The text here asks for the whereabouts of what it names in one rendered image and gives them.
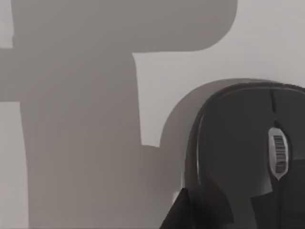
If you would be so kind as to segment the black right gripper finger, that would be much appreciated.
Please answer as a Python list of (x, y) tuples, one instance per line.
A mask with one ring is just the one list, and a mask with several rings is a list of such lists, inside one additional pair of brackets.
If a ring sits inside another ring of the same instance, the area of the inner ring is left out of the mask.
[(192, 229), (191, 202), (186, 188), (182, 188), (161, 223), (159, 229)]

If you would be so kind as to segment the dark grey computer mouse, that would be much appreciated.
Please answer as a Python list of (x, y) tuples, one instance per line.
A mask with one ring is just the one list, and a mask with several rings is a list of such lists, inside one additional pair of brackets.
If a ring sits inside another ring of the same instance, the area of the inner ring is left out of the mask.
[(184, 179), (193, 229), (305, 229), (305, 88), (239, 83), (210, 96)]

